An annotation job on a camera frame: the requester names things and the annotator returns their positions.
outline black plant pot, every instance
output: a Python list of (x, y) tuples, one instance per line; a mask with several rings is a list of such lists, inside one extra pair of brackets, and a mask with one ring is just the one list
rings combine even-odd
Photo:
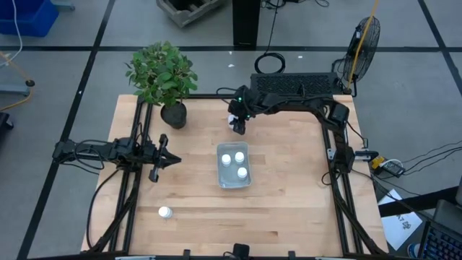
[(179, 102), (172, 107), (162, 106), (160, 109), (162, 120), (174, 129), (182, 129), (186, 125), (187, 113), (186, 106)]

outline white paper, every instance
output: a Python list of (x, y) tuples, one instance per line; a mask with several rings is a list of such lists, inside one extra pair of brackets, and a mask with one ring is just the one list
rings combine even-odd
[[(402, 200), (398, 193), (392, 189), (388, 195), (395, 199)], [(394, 202), (389, 196), (384, 196), (379, 205)], [(419, 227), (422, 220), (413, 212), (390, 217), (382, 217), (383, 230), (385, 237), (395, 250), (398, 250), (406, 239)]]

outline wooden table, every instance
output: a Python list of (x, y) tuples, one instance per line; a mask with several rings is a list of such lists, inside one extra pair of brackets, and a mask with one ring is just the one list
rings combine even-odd
[[(352, 98), (336, 99), (349, 107), (349, 122), (359, 130)], [(185, 104), (188, 123), (181, 130), (162, 121), (160, 108), (152, 112), (149, 135), (157, 145), (159, 135), (167, 134), (168, 150), (183, 161), (161, 170), (158, 183), (148, 179), (152, 167), (144, 167), (130, 254), (181, 255), (188, 248), (192, 255), (217, 256), (231, 251), (234, 243), (246, 243), (252, 256), (287, 256), (288, 251), (296, 251), (297, 256), (341, 256), (331, 187), (321, 183), (327, 171), (321, 125), (313, 115), (261, 115), (247, 122), (247, 131), (240, 136), (228, 128), (227, 104), (221, 100), (186, 100)], [(119, 96), (109, 140), (129, 136), (135, 107), (136, 97)], [(360, 138), (349, 133), (350, 145), (358, 150)], [(217, 145), (235, 141), (249, 144), (253, 183), (224, 190), (217, 182)], [(107, 164), (98, 183), (113, 169)], [(369, 172), (365, 162), (356, 162), (354, 169)], [(121, 176), (109, 181), (95, 200), (93, 243), (113, 219)], [(386, 250), (371, 180), (356, 173), (349, 177), (358, 220)], [(161, 206), (173, 210), (172, 219), (158, 215)], [(354, 251), (346, 223), (350, 251)], [(118, 248), (124, 230), (122, 224)]]

